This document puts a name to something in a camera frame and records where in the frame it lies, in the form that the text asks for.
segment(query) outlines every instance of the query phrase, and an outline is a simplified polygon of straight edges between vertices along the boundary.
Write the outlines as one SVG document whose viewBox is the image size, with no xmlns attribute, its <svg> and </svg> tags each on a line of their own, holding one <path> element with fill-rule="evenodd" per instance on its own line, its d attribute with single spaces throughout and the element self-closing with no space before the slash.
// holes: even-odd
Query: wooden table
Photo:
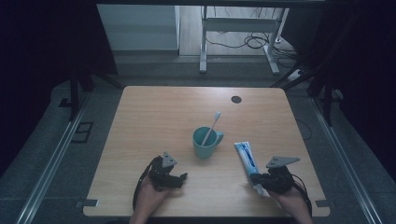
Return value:
<svg viewBox="0 0 396 224">
<path fill-rule="evenodd" d="M 232 102 L 233 96 L 242 99 Z M 224 139 L 208 160 L 198 159 L 191 136 L 210 126 Z M 128 217 L 139 176 L 164 151 L 178 164 L 171 175 L 188 173 L 155 217 L 284 217 L 277 202 L 257 194 L 248 183 L 233 143 L 249 141 L 260 172 L 273 156 L 300 157 L 290 172 L 306 184 L 313 216 L 325 217 L 329 207 L 285 93 L 281 89 L 211 87 L 127 87 L 110 129 L 88 199 L 87 216 Z"/>
</svg>

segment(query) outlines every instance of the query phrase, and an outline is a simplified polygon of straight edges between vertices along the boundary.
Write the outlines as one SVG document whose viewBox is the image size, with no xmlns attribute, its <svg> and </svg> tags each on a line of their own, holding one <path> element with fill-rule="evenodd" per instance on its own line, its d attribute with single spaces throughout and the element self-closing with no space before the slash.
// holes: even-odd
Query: teal mug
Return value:
<svg viewBox="0 0 396 224">
<path fill-rule="evenodd" d="M 192 135 L 192 143 L 194 145 L 195 155 L 203 160 L 212 156 L 216 146 L 224 137 L 222 132 L 216 132 L 215 130 L 212 130 L 210 131 L 210 135 L 207 137 L 205 145 L 201 146 L 209 130 L 210 128 L 208 127 L 201 127 L 195 130 L 194 134 Z"/>
</svg>

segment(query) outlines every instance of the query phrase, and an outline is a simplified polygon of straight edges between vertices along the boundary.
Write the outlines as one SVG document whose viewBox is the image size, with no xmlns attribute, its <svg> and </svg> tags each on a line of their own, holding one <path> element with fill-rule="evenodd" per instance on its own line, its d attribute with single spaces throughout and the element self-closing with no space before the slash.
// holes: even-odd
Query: mug handle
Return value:
<svg viewBox="0 0 396 224">
<path fill-rule="evenodd" d="M 216 146 L 221 142 L 222 138 L 224 137 L 224 133 L 222 132 L 216 132 L 216 135 L 218 136 L 216 138 Z"/>
</svg>

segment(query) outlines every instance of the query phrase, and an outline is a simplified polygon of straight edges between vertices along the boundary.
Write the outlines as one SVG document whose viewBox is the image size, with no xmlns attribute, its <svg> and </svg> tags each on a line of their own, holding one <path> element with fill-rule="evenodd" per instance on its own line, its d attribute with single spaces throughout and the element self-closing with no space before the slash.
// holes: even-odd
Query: white wall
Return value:
<svg viewBox="0 0 396 224">
<path fill-rule="evenodd" d="M 97 7 L 112 50 L 178 49 L 178 6 Z"/>
</svg>

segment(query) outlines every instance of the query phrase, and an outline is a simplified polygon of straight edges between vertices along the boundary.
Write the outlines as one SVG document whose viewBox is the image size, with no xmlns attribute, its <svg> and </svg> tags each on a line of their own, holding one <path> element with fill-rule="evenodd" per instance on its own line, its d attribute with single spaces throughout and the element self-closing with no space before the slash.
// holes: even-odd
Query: human hand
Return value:
<svg viewBox="0 0 396 224">
<path fill-rule="evenodd" d="M 137 195 L 136 208 L 129 223 L 146 223 L 149 216 L 160 206 L 160 204 L 169 195 L 170 192 L 170 189 L 164 189 L 162 191 L 155 190 L 151 179 L 146 176 L 140 186 L 140 190 Z"/>
<path fill-rule="evenodd" d="M 309 215 L 308 206 L 306 205 L 303 196 L 295 188 L 291 188 L 289 191 L 283 194 L 278 194 L 273 191 L 267 190 L 268 194 L 275 198 L 282 208 L 300 224 L 312 224 L 314 223 L 311 216 Z"/>
</svg>

